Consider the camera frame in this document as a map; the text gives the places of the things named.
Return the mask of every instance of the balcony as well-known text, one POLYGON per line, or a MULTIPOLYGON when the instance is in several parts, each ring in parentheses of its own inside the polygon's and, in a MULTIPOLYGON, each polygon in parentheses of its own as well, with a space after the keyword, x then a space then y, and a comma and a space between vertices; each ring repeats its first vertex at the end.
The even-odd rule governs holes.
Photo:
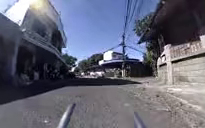
POLYGON ((55 54, 62 62, 64 62, 64 60, 62 59, 61 52, 55 46, 53 46, 52 43, 50 43, 45 38, 41 37, 36 32, 25 30, 23 31, 23 38, 29 41, 30 43, 55 54))

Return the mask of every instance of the asphalt road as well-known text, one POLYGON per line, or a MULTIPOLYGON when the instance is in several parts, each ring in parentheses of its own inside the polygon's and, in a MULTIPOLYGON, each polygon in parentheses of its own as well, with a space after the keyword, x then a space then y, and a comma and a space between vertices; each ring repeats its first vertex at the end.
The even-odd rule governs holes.
POLYGON ((149 107, 126 91, 129 86, 139 84, 119 80, 72 80, 68 84, 60 81, 2 93, 0 128, 56 128, 66 107, 72 103, 76 103, 76 108, 70 128, 133 128, 134 112, 148 128, 170 128, 169 112, 149 107))

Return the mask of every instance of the concrete wall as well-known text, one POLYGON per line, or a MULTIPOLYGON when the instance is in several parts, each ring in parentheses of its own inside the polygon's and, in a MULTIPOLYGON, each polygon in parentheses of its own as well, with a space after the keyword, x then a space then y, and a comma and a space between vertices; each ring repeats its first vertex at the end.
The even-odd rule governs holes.
POLYGON ((14 82, 21 37, 19 26, 0 13, 0 82, 14 82))
POLYGON ((166 84, 167 83, 167 65, 163 64, 158 68, 158 79, 160 82, 166 84))
POLYGON ((173 62, 174 83, 205 83, 205 54, 173 62))

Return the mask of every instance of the sky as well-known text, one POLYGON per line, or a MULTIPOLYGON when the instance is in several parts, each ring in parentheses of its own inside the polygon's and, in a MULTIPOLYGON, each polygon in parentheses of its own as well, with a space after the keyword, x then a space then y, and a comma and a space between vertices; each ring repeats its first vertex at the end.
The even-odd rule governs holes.
MULTIPOLYGON (((0 0, 0 12, 17 0, 0 0)), ((67 48, 63 53, 77 57, 78 61, 95 53, 102 53, 121 42, 123 33, 125 2, 127 0, 50 0, 61 14, 67 36, 67 48)), ((135 19, 154 11, 158 0, 143 0, 139 14, 135 15, 126 33, 126 44, 145 51, 138 45, 138 37, 133 32, 135 19)), ((114 49, 121 52, 121 47, 114 49)), ((127 48, 131 58, 142 60, 140 52, 127 48)))

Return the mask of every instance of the window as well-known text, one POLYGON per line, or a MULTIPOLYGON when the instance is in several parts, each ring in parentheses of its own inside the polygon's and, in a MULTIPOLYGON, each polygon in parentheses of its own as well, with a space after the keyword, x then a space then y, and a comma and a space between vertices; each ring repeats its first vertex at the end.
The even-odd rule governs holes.
POLYGON ((32 30, 35 31, 36 33, 38 33, 42 37, 46 36, 46 27, 38 19, 34 20, 34 23, 32 25, 32 30))

